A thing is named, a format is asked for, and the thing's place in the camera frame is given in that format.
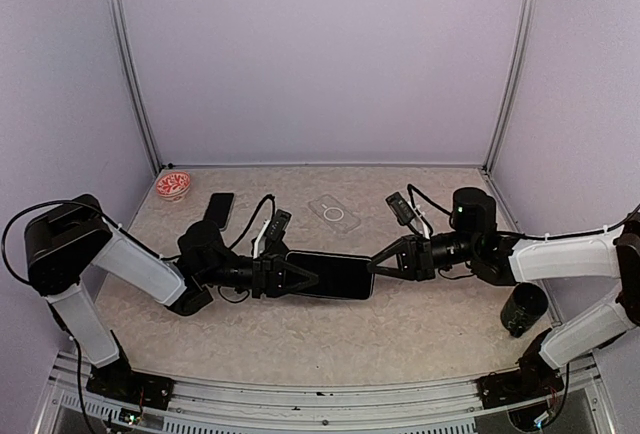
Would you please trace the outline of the clear magsafe phone case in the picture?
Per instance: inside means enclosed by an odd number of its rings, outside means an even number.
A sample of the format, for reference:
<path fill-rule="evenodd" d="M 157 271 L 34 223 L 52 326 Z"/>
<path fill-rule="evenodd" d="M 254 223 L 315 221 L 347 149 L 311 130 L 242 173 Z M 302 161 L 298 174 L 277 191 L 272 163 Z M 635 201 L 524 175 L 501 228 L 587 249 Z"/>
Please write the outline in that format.
<path fill-rule="evenodd" d="M 323 194 L 309 201 L 308 207 L 334 232 L 339 234 L 347 234 L 361 224 L 360 219 L 355 214 L 329 194 Z"/>

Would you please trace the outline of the large black teal-edged phone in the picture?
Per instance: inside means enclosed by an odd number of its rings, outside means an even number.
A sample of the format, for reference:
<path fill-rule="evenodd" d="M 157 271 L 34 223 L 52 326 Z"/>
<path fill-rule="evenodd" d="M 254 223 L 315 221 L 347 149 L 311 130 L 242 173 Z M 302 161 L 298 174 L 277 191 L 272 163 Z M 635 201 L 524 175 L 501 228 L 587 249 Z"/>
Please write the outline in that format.
<path fill-rule="evenodd" d="M 213 193 L 209 198 L 203 219 L 215 223 L 221 231 L 224 231 L 227 228 L 234 201 L 235 194 L 232 192 Z"/>

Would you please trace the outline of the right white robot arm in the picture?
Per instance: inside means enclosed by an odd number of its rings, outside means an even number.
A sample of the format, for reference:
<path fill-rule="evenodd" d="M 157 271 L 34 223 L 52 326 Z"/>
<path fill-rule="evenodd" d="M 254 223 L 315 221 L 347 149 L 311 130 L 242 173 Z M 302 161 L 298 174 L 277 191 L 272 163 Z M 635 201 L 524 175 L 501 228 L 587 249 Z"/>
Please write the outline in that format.
<path fill-rule="evenodd" d="M 535 396 L 551 370 L 639 325 L 639 212 L 613 226 L 561 235 L 529 236 L 497 227 L 497 204 L 475 187 L 457 189 L 447 210 L 450 231 L 418 229 L 425 219 L 412 199 L 400 193 L 386 203 L 410 234 L 371 258 L 373 275 L 409 281 L 435 278 L 437 271 L 465 264 L 493 286 L 521 287 L 552 278 L 607 277 L 619 285 L 580 315 L 538 337 L 522 355 L 511 387 L 523 398 Z"/>

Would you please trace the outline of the dark green cup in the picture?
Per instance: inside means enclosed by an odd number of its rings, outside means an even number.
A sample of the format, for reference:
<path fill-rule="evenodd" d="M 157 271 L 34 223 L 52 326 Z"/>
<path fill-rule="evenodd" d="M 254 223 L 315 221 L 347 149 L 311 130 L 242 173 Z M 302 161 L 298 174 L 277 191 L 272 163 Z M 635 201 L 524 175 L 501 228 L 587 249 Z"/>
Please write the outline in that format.
<path fill-rule="evenodd" d="M 544 290 L 531 283 L 520 283 L 511 292 L 500 321 L 510 336 L 521 337 L 546 313 L 549 301 Z"/>

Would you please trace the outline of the red patterned bowl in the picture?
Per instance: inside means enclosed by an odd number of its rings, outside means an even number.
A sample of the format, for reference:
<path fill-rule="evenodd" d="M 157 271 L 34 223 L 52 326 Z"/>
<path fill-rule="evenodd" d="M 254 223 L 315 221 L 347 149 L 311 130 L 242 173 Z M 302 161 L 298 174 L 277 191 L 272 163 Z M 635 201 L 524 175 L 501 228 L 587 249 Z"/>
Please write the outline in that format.
<path fill-rule="evenodd" d="M 163 174 L 155 182 L 158 197 L 167 202 L 178 202 L 186 197 L 191 188 L 191 176 L 183 171 Z"/>

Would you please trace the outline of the aluminium table edge rail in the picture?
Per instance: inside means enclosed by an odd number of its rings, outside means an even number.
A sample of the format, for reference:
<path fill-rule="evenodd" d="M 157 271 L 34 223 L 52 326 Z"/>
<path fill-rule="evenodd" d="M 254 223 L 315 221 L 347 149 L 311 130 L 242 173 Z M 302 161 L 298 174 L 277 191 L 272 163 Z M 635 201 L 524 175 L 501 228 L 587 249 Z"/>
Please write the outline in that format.
<path fill-rule="evenodd" d="M 528 399 L 487 407 L 477 377 L 376 386 L 279 386 L 174 376 L 164 409 L 77 390 L 90 367 L 57 356 L 33 432 L 122 433 L 477 433 L 510 429 Z"/>

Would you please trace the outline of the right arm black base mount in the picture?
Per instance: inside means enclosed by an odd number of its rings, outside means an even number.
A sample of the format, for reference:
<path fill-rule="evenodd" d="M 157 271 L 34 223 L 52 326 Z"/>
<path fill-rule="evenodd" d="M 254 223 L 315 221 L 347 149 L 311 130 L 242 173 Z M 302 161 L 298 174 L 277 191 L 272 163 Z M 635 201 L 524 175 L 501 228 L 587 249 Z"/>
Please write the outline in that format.
<path fill-rule="evenodd" d="M 515 369 L 493 372 L 475 381 L 484 409 L 520 403 L 564 389 L 559 369 L 550 367 L 540 355 L 543 340 L 550 332 L 551 328 L 546 329 L 534 338 Z"/>

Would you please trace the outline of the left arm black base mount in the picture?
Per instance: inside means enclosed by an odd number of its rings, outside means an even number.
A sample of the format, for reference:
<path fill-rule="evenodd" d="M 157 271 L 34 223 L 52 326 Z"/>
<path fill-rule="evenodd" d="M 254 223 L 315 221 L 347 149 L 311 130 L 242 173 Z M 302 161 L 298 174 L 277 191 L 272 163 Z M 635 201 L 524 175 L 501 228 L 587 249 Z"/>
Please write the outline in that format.
<path fill-rule="evenodd" d="M 118 358 L 104 367 L 91 367 L 87 391 L 105 398 L 166 411 L 175 381 L 169 377 L 147 374 L 131 368 L 119 340 L 112 333 Z"/>

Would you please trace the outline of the right aluminium frame post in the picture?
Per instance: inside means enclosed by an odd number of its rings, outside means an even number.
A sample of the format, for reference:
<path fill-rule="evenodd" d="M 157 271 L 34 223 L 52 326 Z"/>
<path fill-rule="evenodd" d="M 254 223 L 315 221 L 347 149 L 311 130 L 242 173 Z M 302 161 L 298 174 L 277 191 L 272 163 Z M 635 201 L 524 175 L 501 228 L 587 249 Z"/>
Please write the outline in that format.
<path fill-rule="evenodd" d="M 516 36 L 507 73 L 506 84 L 500 102 L 498 118 L 483 163 L 483 171 L 488 177 L 491 177 L 496 169 L 500 152 L 506 139 L 513 106 L 520 84 L 521 73 L 525 64 L 536 1 L 537 0 L 521 1 Z"/>

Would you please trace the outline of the aluminium frame post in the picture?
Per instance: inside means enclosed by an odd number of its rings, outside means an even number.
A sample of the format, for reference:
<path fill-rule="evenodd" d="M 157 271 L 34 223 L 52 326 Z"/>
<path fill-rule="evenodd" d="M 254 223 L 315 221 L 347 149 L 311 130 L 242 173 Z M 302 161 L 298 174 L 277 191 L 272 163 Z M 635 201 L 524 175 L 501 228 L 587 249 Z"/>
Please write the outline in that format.
<path fill-rule="evenodd" d="M 107 0 L 107 2 L 135 123 L 141 136 L 143 150 L 149 166 L 152 172 L 157 175 L 162 170 L 163 163 L 143 100 L 134 55 L 127 32 L 124 3 L 123 0 Z"/>
<path fill-rule="evenodd" d="M 507 73 L 506 84 L 500 102 L 498 118 L 483 163 L 483 171 L 488 177 L 491 177 L 496 169 L 500 152 L 506 139 L 513 106 L 520 84 L 521 73 L 525 64 L 536 1 L 537 0 L 521 1 L 516 36 Z"/>

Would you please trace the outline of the left aluminium frame post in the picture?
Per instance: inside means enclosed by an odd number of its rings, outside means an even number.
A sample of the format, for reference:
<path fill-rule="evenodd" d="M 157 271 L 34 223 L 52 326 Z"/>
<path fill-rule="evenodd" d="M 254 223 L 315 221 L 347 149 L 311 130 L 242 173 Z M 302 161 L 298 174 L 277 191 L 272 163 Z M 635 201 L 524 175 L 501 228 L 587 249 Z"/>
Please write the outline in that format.
<path fill-rule="evenodd" d="M 107 0 L 107 2 L 135 123 L 141 136 L 143 150 L 149 166 L 152 172 L 157 175 L 162 170 L 163 163 L 143 100 L 134 55 L 127 32 L 124 3 L 123 0 Z"/>

